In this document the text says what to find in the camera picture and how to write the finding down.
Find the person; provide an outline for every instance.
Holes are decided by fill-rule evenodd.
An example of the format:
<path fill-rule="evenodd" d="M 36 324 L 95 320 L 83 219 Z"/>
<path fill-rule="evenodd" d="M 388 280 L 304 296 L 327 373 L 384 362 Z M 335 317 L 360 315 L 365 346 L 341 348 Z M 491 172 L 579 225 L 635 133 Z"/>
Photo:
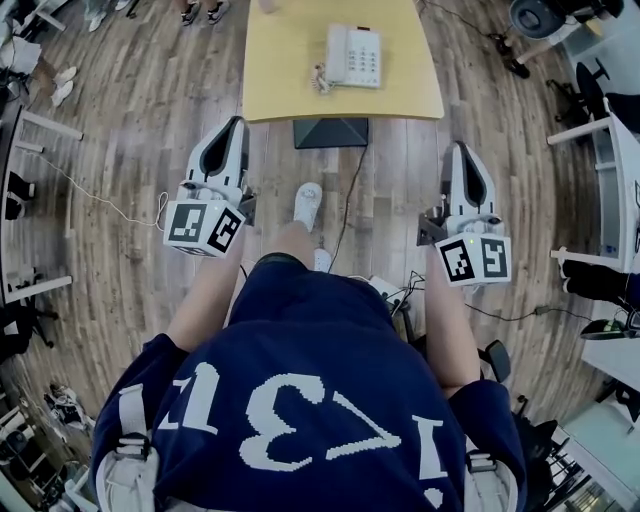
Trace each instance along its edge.
<path fill-rule="evenodd" d="M 508 57 L 504 61 L 506 69 L 519 76 L 520 78 L 529 78 L 531 72 L 527 67 L 527 62 L 542 55 L 554 46 L 565 41 L 571 34 L 578 30 L 583 24 L 589 24 L 594 17 L 606 20 L 613 17 L 619 17 L 624 8 L 624 0 L 603 0 L 602 8 L 594 11 L 592 7 L 587 7 L 574 12 L 567 16 L 564 25 L 549 37 L 536 41 L 522 55 L 514 57 L 512 46 L 515 42 L 516 35 L 512 33 L 508 37 L 499 37 L 496 39 L 496 49 L 503 57 Z"/>
<path fill-rule="evenodd" d="M 640 308 L 640 275 L 603 265 L 559 260 L 562 289 L 592 300 L 611 302 L 627 311 Z"/>
<path fill-rule="evenodd" d="M 137 478 L 165 510 L 462 510 L 468 436 L 508 465 L 522 510 L 508 392 L 481 380 L 460 290 L 432 250 L 427 364 L 368 283 L 313 270 L 321 198 L 319 185 L 300 187 L 293 222 L 249 274 L 226 328 L 243 238 L 202 262 L 166 334 L 144 346 L 99 415 L 98 496 L 117 502 Z M 147 429 L 157 471 L 119 475 L 115 461 Z"/>
<path fill-rule="evenodd" d="M 39 44 L 30 43 L 13 35 L 13 25 L 9 12 L 15 0 L 5 0 L 0 5 L 0 66 L 4 72 L 12 71 L 32 75 L 44 93 L 51 98 L 54 107 L 59 107 L 73 91 L 73 78 L 78 69 L 73 66 L 62 73 L 42 57 Z"/>
<path fill-rule="evenodd" d="M 10 194 L 16 195 L 22 201 L 31 201 L 36 196 L 35 183 L 24 181 L 15 172 L 9 172 L 9 183 L 7 190 Z M 16 220 L 24 215 L 24 208 L 13 197 L 7 197 L 4 218 L 7 220 Z"/>
<path fill-rule="evenodd" d="M 191 25 L 200 10 L 200 1 L 174 0 L 174 2 L 176 7 L 180 10 L 182 25 L 185 27 Z M 229 7 L 231 7 L 229 0 L 206 0 L 206 4 L 209 25 L 215 25 L 218 23 L 227 13 Z"/>

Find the wooden floor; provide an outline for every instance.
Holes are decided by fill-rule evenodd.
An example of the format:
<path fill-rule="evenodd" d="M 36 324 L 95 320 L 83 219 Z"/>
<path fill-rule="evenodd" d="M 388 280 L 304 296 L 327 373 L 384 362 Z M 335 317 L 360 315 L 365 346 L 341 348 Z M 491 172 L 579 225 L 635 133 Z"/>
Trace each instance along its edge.
<path fill-rule="evenodd" d="M 502 0 L 446 2 L 483 30 L 506 26 Z M 85 189 L 113 201 L 128 216 L 153 222 L 156 198 L 173 195 L 192 147 L 209 129 L 242 112 L 241 90 L 247 0 L 215 28 L 201 15 L 183 28 L 169 0 L 142 0 L 138 17 L 112 13 L 87 32 L 82 5 L 66 7 L 64 33 L 43 37 L 44 53 L 57 68 L 76 65 L 76 87 L 54 110 L 40 95 L 31 110 L 85 132 L 82 142 L 27 128 L 23 138 L 47 147 L 45 156 Z M 598 238 L 598 198 L 592 149 L 549 148 L 545 136 L 559 130 L 548 78 L 565 78 L 564 59 L 551 53 L 531 65 L 524 81 L 506 72 L 488 39 L 429 6 L 423 25 L 445 102 L 439 122 L 374 120 L 364 167 L 349 214 L 335 271 L 378 275 L 406 284 L 423 272 L 424 250 L 415 246 L 418 213 L 438 202 L 439 169 L 452 140 L 470 144 L 490 169 L 499 212 L 513 243 L 513 282 L 480 289 L 472 303 L 506 317 L 553 305 L 589 315 L 591 304 L 559 287 L 548 257 L 560 244 L 586 249 Z M 291 123 L 251 127 L 251 185 L 260 194 L 256 227 L 245 265 L 293 214 L 296 189 L 322 184 L 325 196 L 314 237 L 333 253 L 345 195 L 360 149 L 295 151 Z M 50 381 L 71 386 L 97 415 L 111 386 L 144 342 L 166 328 L 186 293 L 193 260 L 162 245 L 155 228 L 131 224 L 91 200 L 34 156 L 16 152 L 12 168 L 38 184 L 29 216 L 5 235 L 14 266 L 36 265 L 48 276 L 70 273 L 74 284 L 49 293 L 61 319 L 46 328 L 50 350 L 34 338 L 29 351 L 2 367 L 9 387 L 41 404 Z M 414 297 L 416 330 L 423 329 Z M 502 322 L 479 313 L 471 320 L 478 343 L 502 340 L 512 357 L 508 386 L 531 398 L 537 420 L 562 419 L 590 399 L 602 375 L 580 361 L 578 332 L 584 321 L 562 313 Z M 88 438 L 74 436 L 84 458 Z"/>

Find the white cable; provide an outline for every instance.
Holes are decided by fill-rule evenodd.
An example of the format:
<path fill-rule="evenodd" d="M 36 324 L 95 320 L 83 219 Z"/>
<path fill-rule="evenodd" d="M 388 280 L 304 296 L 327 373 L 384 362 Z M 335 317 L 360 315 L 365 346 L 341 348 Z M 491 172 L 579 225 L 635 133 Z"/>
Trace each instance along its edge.
<path fill-rule="evenodd" d="M 167 192 L 162 192 L 159 196 L 158 196 L 158 213 L 156 214 L 156 220 L 155 222 L 144 222 L 142 220 L 137 220 L 137 219 L 130 219 L 129 217 L 127 217 L 122 210 L 120 210 L 120 208 L 118 208 L 115 204 L 113 204 L 111 201 L 107 200 L 107 199 L 102 199 L 101 197 L 98 196 L 94 196 L 93 194 L 90 194 L 89 192 L 87 192 L 85 189 L 83 189 L 80 185 L 78 185 L 76 183 L 76 181 L 69 176 L 68 174 L 66 174 L 62 169 L 60 169 L 58 166 L 52 164 L 51 162 L 49 162 L 49 160 L 47 160 L 45 157 L 43 157 L 42 155 L 39 155 L 37 153 L 32 153 L 29 150 L 23 149 L 23 148 L 18 148 L 18 149 L 22 149 L 22 151 L 27 152 L 30 155 L 33 156 L 37 156 L 40 160 L 44 161 L 46 164 L 48 164 L 49 166 L 53 167 L 56 171 L 58 171 L 60 174 L 62 174 L 65 178 L 67 178 L 71 184 L 76 187 L 78 190 L 80 190 L 80 192 L 82 192 L 84 195 L 86 195 L 87 197 L 91 198 L 91 199 L 95 199 L 96 201 L 100 201 L 101 203 L 105 203 L 108 204 L 109 206 L 111 206 L 115 211 L 117 211 L 122 218 L 124 218 L 124 220 L 126 220 L 127 222 L 135 222 L 136 224 L 141 224 L 143 226 L 149 226 L 149 227 L 156 227 L 158 228 L 158 230 L 164 232 L 164 229 L 162 229 L 158 223 L 160 222 L 160 215 L 162 215 L 163 210 L 165 209 L 165 207 L 167 206 L 167 203 L 169 202 L 169 194 Z"/>

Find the telephone handset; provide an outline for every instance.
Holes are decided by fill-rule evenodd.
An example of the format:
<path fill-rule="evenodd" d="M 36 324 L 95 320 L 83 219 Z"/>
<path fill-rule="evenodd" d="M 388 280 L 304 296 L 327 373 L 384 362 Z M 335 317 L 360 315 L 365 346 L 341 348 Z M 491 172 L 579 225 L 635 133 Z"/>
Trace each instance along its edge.
<path fill-rule="evenodd" d="M 379 88 L 380 34 L 332 23 L 324 79 L 330 84 Z"/>

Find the navy blue t-shirt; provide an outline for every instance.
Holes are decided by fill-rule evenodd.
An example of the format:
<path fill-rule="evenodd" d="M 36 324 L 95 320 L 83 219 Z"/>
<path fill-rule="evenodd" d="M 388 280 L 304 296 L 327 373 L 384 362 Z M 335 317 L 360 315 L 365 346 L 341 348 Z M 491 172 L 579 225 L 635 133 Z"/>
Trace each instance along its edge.
<path fill-rule="evenodd" d="M 285 304 L 277 318 L 260 318 L 272 301 L 247 314 L 258 299 L 248 291 L 230 326 L 194 353 L 164 334 L 147 343 L 98 419 L 93 478 L 121 436 L 117 392 L 142 383 L 161 459 L 159 503 L 462 510 L 466 434 L 510 467 L 521 508 L 524 465 L 506 389 L 478 381 L 447 400 L 387 319 L 367 321 L 384 311 L 377 299 L 366 292 L 354 306 L 359 285 L 308 274 L 294 280 L 295 291 L 272 299 Z M 310 283 L 313 294 L 305 291 Z"/>

